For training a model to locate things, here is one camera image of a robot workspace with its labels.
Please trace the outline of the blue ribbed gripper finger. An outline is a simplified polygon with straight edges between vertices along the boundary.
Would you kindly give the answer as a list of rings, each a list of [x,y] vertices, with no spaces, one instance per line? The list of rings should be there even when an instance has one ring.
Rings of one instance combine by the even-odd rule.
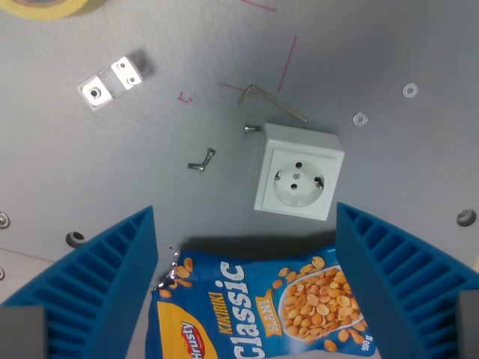
[[[155,269],[149,206],[71,251],[3,306],[44,309],[48,358],[124,358]]]
[[[382,358],[458,358],[456,305],[478,273],[422,239],[339,203],[336,257]]]

